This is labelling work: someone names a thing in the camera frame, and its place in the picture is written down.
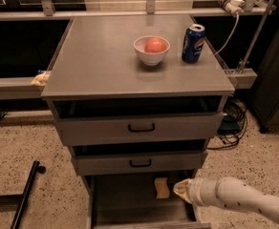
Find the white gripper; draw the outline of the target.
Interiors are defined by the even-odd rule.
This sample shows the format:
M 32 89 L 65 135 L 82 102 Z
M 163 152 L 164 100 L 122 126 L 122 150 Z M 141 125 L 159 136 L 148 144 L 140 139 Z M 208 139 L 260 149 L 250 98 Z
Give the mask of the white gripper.
M 184 179 L 176 183 L 173 192 L 189 204 L 197 206 L 216 206 L 216 180 L 206 178 Z

